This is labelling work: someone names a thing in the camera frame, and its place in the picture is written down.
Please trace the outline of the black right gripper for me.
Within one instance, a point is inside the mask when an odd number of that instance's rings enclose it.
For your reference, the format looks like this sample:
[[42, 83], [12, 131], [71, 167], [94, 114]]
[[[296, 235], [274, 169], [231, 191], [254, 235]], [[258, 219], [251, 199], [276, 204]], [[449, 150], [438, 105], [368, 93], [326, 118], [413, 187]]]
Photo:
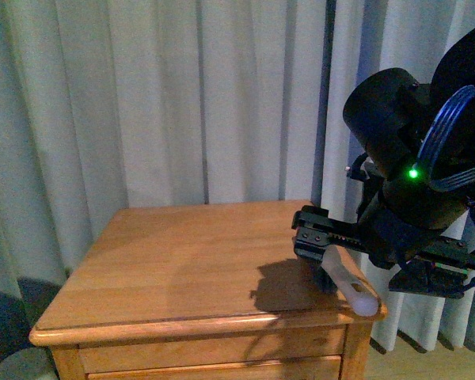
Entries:
[[400, 266], [389, 290], [433, 297], [462, 297], [475, 287], [475, 250], [462, 240], [445, 237], [400, 221], [391, 211], [379, 211], [358, 223], [328, 217], [326, 209], [305, 205], [294, 213], [294, 252], [321, 262], [330, 245], [369, 256], [377, 268]]

